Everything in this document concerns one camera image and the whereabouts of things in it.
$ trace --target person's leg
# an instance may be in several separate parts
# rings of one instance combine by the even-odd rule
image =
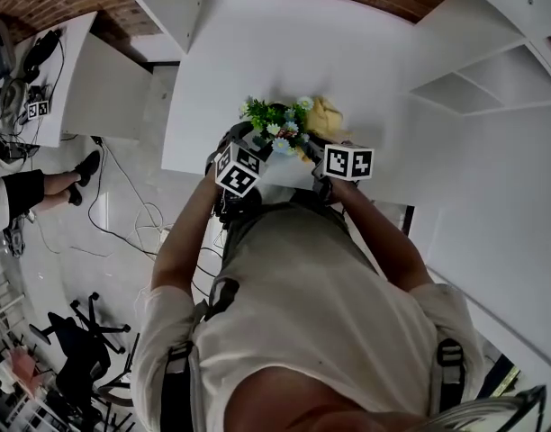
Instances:
[[[36,212],[45,212],[46,210],[49,210],[55,206],[61,205],[62,203],[69,202],[69,190],[65,189],[59,193],[55,193],[53,195],[45,195],[43,197],[43,200],[35,205],[33,209]]]
[[[59,175],[43,176],[43,193],[45,195],[55,195],[65,191],[73,183],[81,179],[81,175],[75,171],[61,173]]]

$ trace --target desk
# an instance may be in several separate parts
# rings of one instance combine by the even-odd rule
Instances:
[[[25,123],[21,138],[27,143],[58,147],[62,133],[138,138],[151,74],[89,33],[96,14],[84,14],[49,27],[16,46],[17,65],[12,77],[21,76],[23,58],[39,37],[50,30],[62,30],[63,69],[61,49],[57,46],[32,82],[50,85],[50,92],[58,81],[50,114],[41,124],[38,119]],[[16,125],[15,132],[21,129]]]
[[[177,74],[164,169],[202,174],[248,95],[285,104],[326,96],[356,144],[384,146],[410,23],[348,0],[204,0],[200,18]],[[311,165],[281,155],[267,163],[262,182],[312,188]]]

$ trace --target white cabinet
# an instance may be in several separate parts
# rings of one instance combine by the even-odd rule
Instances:
[[[463,115],[551,104],[551,0],[446,0],[414,28],[409,90]]]

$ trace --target office chair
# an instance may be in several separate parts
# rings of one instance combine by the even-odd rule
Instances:
[[[112,349],[112,351],[115,352],[116,354],[123,354],[123,353],[125,353],[125,348],[124,347],[116,348],[111,343],[111,341],[109,341],[104,336],[104,334],[106,334],[106,333],[128,333],[131,330],[131,328],[130,328],[129,325],[123,325],[122,328],[100,327],[95,321],[95,310],[94,310],[94,301],[97,301],[98,299],[99,299],[99,294],[97,294],[96,292],[92,293],[89,296],[89,298],[87,298],[88,306],[89,306],[89,317],[86,317],[79,310],[79,308],[78,308],[79,307],[79,301],[78,300],[72,301],[71,304],[69,304],[69,307],[71,307],[73,309],[73,311],[76,313],[77,317],[84,323],[84,325],[87,326],[87,329],[92,334],[92,336],[98,338],[103,344],[105,344],[110,349]],[[48,344],[48,345],[51,344],[51,341],[48,338],[48,335],[54,332],[53,322],[52,322],[51,327],[46,328],[44,330],[37,329],[33,325],[30,325],[30,330],[38,338],[42,339],[46,344]]]
[[[92,331],[80,328],[73,318],[63,319],[53,312],[48,313],[48,318],[49,328],[40,330],[30,325],[30,330],[47,344],[50,344],[49,334],[55,332],[68,358],[56,377],[56,386],[67,404],[84,420],[86,429],[93,430],[93,425],[102,420],[101,412],[92,407],[94,382],[104,377],[112,364],[107,348],[103,340]]]

